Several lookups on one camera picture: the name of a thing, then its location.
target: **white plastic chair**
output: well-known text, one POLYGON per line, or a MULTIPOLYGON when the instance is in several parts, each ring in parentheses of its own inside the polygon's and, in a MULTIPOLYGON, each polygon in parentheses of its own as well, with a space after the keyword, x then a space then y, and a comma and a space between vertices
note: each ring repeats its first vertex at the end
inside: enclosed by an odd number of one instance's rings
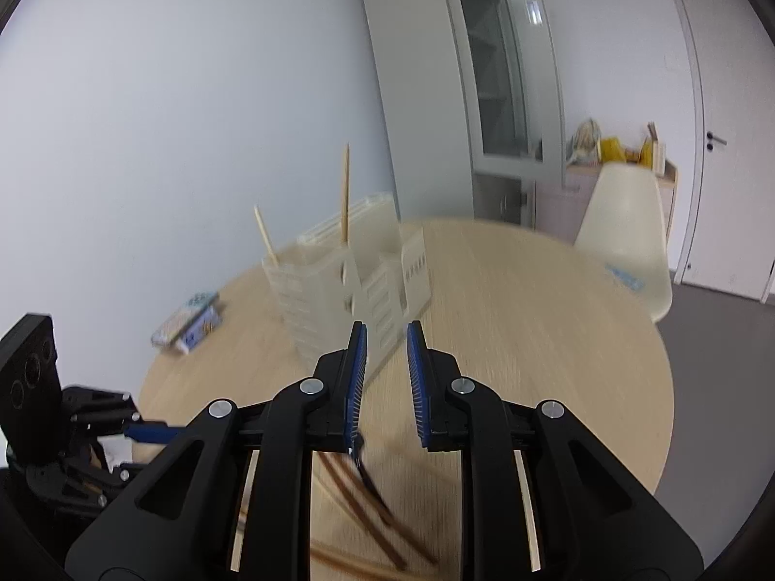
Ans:
POLYGON ((656 323, 670 309, 665 219, 654 173, 624 163, 603 166, 576 236, 576 248, 639 279, 635 294, 656 323))

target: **white cabinet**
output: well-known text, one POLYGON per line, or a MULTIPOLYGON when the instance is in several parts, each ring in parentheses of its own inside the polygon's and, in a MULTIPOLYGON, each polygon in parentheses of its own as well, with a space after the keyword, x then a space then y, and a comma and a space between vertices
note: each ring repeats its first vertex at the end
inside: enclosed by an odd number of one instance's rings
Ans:
MULTIPOLYGON (((589 168, 571 165, 566 169, 564 186, 538 182, 536 229, 571 244, 576 242, 599 173, 600 166, 589 168)), ((665 176, 656 181, 660 187, 665 229, 669 236, 678 182, 676 167, 667 162, 665 176)))
POLYGON ((561 185, 559 80, 541 0, 363 3, 403 218, 518 222, 522 180, 561 185))

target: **white door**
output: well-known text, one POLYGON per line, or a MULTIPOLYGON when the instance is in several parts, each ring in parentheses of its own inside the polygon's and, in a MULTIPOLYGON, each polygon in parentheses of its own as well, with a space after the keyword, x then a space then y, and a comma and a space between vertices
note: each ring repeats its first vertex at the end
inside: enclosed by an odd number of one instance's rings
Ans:
POLYGON ((775 46, 748 0, 683 3, 706 132, 683 281, 760 299, 775 260, 775 46))

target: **round wooden table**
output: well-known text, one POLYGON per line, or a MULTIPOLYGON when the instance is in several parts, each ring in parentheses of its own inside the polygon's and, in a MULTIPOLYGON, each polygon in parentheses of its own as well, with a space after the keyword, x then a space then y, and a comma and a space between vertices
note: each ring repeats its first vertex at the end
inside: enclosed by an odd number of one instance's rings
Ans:
MULTIPOLYGON (((673 381, 660 335, 635 295, 602 264, 525 229, 455 219, 404 225, 425 233, 433 296, 421 321, 429 347, 455 355, 462 374, 508 401, 559 399, 653 492, 672 433, 673 381)), ((260 266, 229 282, 221 299, 223 325, 191 355, 156 357, 139 398, 146 419, 185 425, 213 399, 261 402, 309 375, 260 266)), ((403 344, 367 387, 360 429, 386 502, 439 555, 439 574, 456 579, 459 457, 420 447, 403 344)), ((389 565, 317 487, 311 536, 389 565)), ((429 572, 409 549, 402 553, 410 569, 429 572)), ((312 566, 315 580, 341 578, 312 566)))

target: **wooden skewer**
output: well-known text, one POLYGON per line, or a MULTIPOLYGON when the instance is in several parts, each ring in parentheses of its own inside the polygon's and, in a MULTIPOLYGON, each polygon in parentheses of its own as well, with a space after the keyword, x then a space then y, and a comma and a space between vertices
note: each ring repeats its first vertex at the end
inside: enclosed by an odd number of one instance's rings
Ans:
POLYGON ((325 470, 328 472, 328 475, 331 476, 334 485, 336 485, 336 488, 340 491, 347 504, 350 505, 350 509, 358 516, 358 519, 361 524, 363 524, 363 528, 366 529, 366 532, 373 537, 374 541, 376 541, 377 545, 382 549, 382 552, 388 556, 396 568, 399 570, 406 570, 406 559, 401 557, 401 553, 395 549, 394 545, 390 544, 388 539, 382 535, 377 525, 369 518, 366 511, 355 499, 353 493, 347 488, 347 485, 345 485, 342 477, 336 473, 336 468, 334 468, 334 465, 331 463, 328 456, 326 456, 324 452, 318 452, 318 457, 320 458, 320 463, 326 468, 325 470))
POLYGON ((275 266, 280 265, 278 261, 278 254, 274 252, 272 242, 269 239, 269 234, 266 233, 266 227, 264 226, 264 220, 261 217, 261 211, 259 211, 257 205, 253 205, 253 213, 256 215, 256 222, 258 223, 258 231, 261 232, 261 238, 263 238, 263 244, 266 246, 266 253, 269 254, 270 259, 275 266))
POLYGON ((334 454, 333 459, 339 465, 340 469, 344 471, 345 475, 350 480, 350 483, 353 483, 354 487, 360 492, 366 501, 371 504, 373 509, 377 511, 382 522, 385 522, 387 526, 392 528, 396 533, 403 537, 406 543, 412 546, 412 548, 415 549, 418 553, 420 553, 425 561, 428 561, 429 563, 432 563, 434 566, 436 566, 439 563, 439 558, 436 557, 430 551, 430 549, 422 543, 422 540, 414 534, 411 528, 401 522, 390 512, 390 510, 382 506, 380 501, 374 497, 373 493, 369 491, 360 480, 360 478, 358 478, 358 475, 354 473, 352 469, 350 469, 350 466, 347 465, 347 461, 345 460, 344 456, 334 454))
POLYGON ((350 143, 344 147, 342 157, 342 244, 350 240, 350 143))
POLYGON ((361 579, 377 581, 439 581, 439 578, 436 576, 421 576, 412 574, 412 572, 399 572, 391 568, 385 568, 367 559, 353 557, 346 552, 333 549, 314 539, 309 541, 309 555, 320 563, 327 564, 332 568, 338 568, 361 579))

